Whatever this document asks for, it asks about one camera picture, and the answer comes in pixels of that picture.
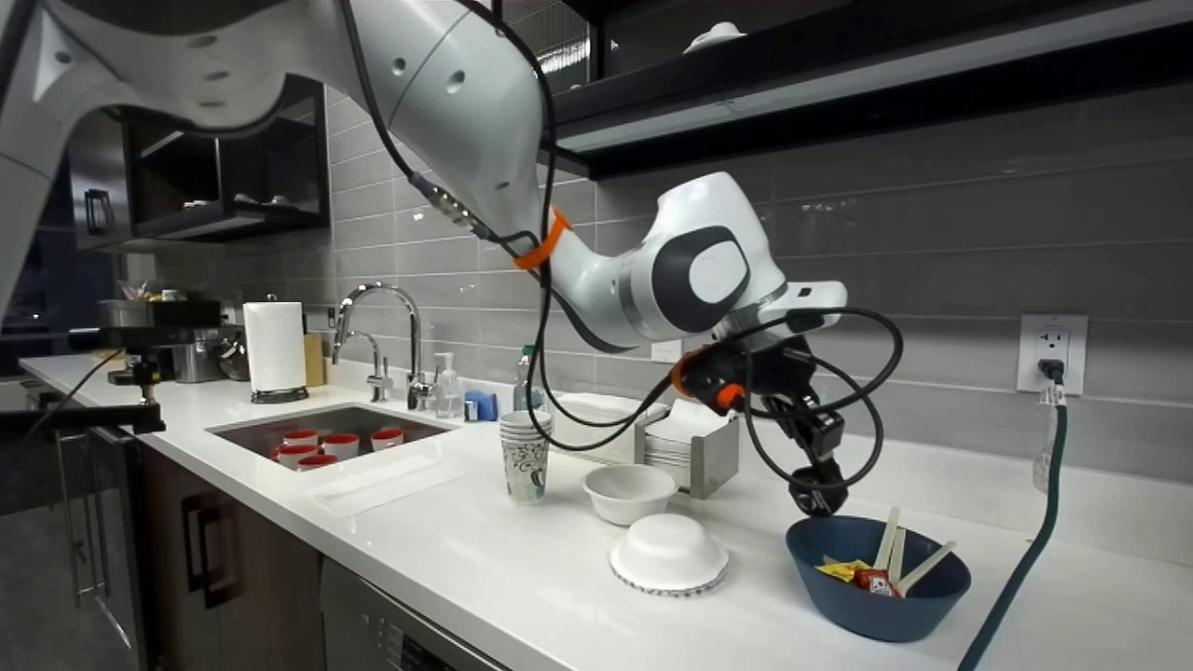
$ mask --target kitchen counter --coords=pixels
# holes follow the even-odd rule
[[[28,358],[21,370],[69,387],[92,363],[92,355]],[[153,451],[517,671],[954,667],[1044,508],[1029,461],[890,439],[875,476],[847,512],[886,517],[897,503],[906,524],[958,539],[973,589],[933,636],[875,645],[830,625],[808,605],[784,549],[796,512],[747,444],[747,467],[727,490],[704,503],[676,503],[727,546],[731,570],[704,597],[666,599],[635,594],[607,570],[607,549],[621,531],[589,512],[583,493],[583,476],[595,467],[589,460],[553,451],[548,500],[517,508],[503,493],[494,426],[462,426],[313,474],[282,470],[209,431],[364,403],[364,384],[330,379],[313,398],[281,406],[255,406],[247,384],[159,384],[156,398],[166,430],[143,438]],[[98,377],[79,403],[136,403],[136,393]],[[842,456],[861,460],[863,439],[851,438]],[[1184,486],[1065,470],[1064,531],[985,667],[1184,667],[1190,517]]]

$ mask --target blue bowl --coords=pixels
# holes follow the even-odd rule
[[[875,641],[919,641],[970,589],[970,565],[958,556],[945,556],[906,597],[863,594],[815,570],[822,556],[873,562],[881,537],[882,523],[873,517],[806,517],[786,531],[786,549],[822,619]],[[913,570],[937,549],[937,539],[906,531],[902,570]]]

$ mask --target white cup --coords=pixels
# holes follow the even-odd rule
[[[532,410],[537,426],[553,431],[553,415]],[[539,503],[548,493],[548,439],[532,430],[524,410],[498,416],[498,446],[507,496],[517,503]]]

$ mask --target sink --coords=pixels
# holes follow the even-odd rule
[[[327,410],[313,410],[313,415],[286,415],[286,416],[268,416],[268,421],[247,421],[247,426],[222,426],[222,430],[209,430],[220,439],[231,439],[261,460],[273,460],[273,451],[282,444],[286,431],[356,431],[361,438],[361,451],[353,460],[373,456],[373,431],[378,430],[400,430],[406,439],[424,439],[424,438],[441,438],[443,430],[435,426],[420,426],[409,416],[396,416],[396,415],[378,415],[364,406],[327,406]]]

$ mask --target gray tile backsplash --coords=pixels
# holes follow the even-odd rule
[[[424,311],[424,352],[512,379],[537,282],[424,209],[338,92],[327,165],[330,230],[175,254],[159,271],[231,297],[296,295],[313,314],[356,280],[400,280]],[[560,175],[557,200],[583,237],[621,254],[658,190],[712,168],[743,178],[791,275],[847,280],[855,305],[906,328],[906,363],[881,393],[890,438],[1034,456],[1046,415],[1014,395],[1018,316],[1090,314],[1071,460],[1193,480],[1193,87],[605,183]],[[373,297],[356,324],[406,364],[396,301]],[[662,377],[642,352],[589,352],[560,311],[548,343],[560,387],[642,395]],[[811,348],[856,377],[886,355],[875,328],[851,322]]]

